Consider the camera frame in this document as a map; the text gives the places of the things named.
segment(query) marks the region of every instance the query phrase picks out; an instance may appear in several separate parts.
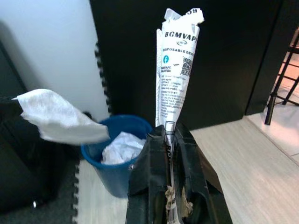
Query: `crumpled paper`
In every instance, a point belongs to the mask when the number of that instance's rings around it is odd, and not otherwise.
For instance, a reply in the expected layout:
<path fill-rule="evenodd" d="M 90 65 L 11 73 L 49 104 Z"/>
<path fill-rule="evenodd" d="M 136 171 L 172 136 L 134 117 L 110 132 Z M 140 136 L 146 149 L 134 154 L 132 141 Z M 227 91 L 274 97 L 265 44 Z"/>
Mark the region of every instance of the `crumpled paper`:
<path fill-rule="evenodd" d="M 127 162 L 139 155 L 144 144 L 145 139 L 139 139 L 133 134 L 121 132 L 103 150 L 101 163 L 113 165 Z"/>

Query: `crumpled tissue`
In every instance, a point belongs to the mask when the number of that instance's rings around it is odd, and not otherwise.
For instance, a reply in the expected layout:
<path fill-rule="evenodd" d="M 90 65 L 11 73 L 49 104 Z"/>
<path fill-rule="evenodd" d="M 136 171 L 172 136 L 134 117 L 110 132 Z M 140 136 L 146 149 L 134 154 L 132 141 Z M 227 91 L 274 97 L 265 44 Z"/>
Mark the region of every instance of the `crumpled tissue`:
<path fill-rule="evenodd" d="M 21 116 L 38 127 L 42 139 L 80 145 L 109 139 L 108 128 L 87 117 L 59 94 L 37 89 L 16 98 Z"/>
<path fill-rule="evenodd" d="M 139 155 L 144 144 L 145 139 L 139 139 L 133 134 L 121 132 L 103 150 L 101 163 L 113 165 L 127 162 Z"/>

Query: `black furniture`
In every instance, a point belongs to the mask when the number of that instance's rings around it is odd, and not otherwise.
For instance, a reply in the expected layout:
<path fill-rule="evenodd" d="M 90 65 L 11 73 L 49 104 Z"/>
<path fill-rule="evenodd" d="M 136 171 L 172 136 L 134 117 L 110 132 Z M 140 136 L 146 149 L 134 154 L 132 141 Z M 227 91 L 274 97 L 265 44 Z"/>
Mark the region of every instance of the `black furniture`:
<path fill-rule="evenodd" d="M 0 212 L 49 200 L 62 172 L 62 146 L 39 138 L 37 127 L 19 116 L 26 89 L 0 42 Z"/>
<path fill-rule="evenodd" d="M 294 104 L 296 106 L 299 106 L 299 103 L 290 100 L 290 96 L 292 95 L 292 93 L 294 92 L 295 88 L 298 85 L 299 74 L 298 74 L 297 79 L 285 76 L 286 69 L 287 69 L 287 67 L 289 65 L 298 67 L 297 65 L 290 64 L 290 61 L 291 61 L 291 58 L 292 58 L 293 54 L 299 53 L 299 48 L 297 48 L 298 41 L 299 41 L 299 32 L 298 32 L 298 30 L 296 30 L 296 32 L 294 34 L 294 41 L 291 43 L 290 48 L 288 50 L 289 51 L 289 55 L 288 55 L 288 57 L 286 59 L 286 62 L 284 63 L 284 66 L 283 66 L 281 74 L 278 75 L 279 79 L 278 79 L 278 81 L 277 81 L 277 83 L 276 83 L 276 85 L 274 87 L 274 90 L 271 93 L 271 97 L 270 97 L 270 100 L 269 100 L 269 103 L 268 103 L 268 111 L 267 111 L 266 120 L 265 120 L 265 124 L 266 125 L 270 125 L 271 124 L 271 119 L 272 119 L 272 114 L 273 114 L 274 106 L 276 105 L 276 103 L 275 103 L 276 98 L 282 99 L 283 101 L 280 102 L 280 103 L 282 103 L 283 105 L 286 105 L 287 102 L 290 102 L 290 103 L 292 103 L 292 104 Z M 287 78 L 287 79 L 290 79 L 290 80 L 294 81 L 294 84 L 291 87 L 291 89 L 288 92 L 288 94 L 287 94 L 286 97 L 282 97 L 282 96 L 278 95 L 279 87 L 280 87 L 280 85 L 281 85 L 281 83 L 282 83 L 282 81 L 283 81 L 284 78 Z"/>
<path fill-rule="evenodd" d="M 180 119 L 189 129 L 263 111 L 277 62 L 299 22 L 296 0 L 90 0 L 99 62 L 110 112 L 155 118 L 156 29 L 166 8 L 180 14 L 200 7 L 200 25 Z"/>

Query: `gray carpet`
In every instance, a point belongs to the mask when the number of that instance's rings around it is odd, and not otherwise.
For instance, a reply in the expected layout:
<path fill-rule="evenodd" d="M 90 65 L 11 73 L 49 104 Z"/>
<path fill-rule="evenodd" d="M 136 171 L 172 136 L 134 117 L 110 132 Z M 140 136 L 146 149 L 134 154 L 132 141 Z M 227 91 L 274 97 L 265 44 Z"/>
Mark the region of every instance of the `gray carpet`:
<path fill-rule="evenodd" d="M 78 188 L 75 173 L 78 172 L 78 161 L 68 160 L 55 199 L 41 205 L 37 209 L 32 206 L 24 207 L 0 215 L 0 224 L 72 224 L 72 217 L 77 215 L 73 204 L 78 203 L 74 192 Z"/>

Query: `barcode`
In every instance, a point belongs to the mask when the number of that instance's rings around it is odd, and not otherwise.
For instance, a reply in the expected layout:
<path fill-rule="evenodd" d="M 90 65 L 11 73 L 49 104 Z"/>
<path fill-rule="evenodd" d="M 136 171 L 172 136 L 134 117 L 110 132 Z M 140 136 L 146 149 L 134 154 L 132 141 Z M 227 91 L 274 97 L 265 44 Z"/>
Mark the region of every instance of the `barcode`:
<path fill-rule="evenodd" d="M 168 216 L 168 224 L 174 224 L 177 219 L 177 207 L 173 207 L 169 210 L 169 216 Z"/>
<path fill-rule="evenodd" d="M 191 68 L 192 68 L 192 61 L 184 57 L 181 74 L 185 76 L 190 76 Z"/>

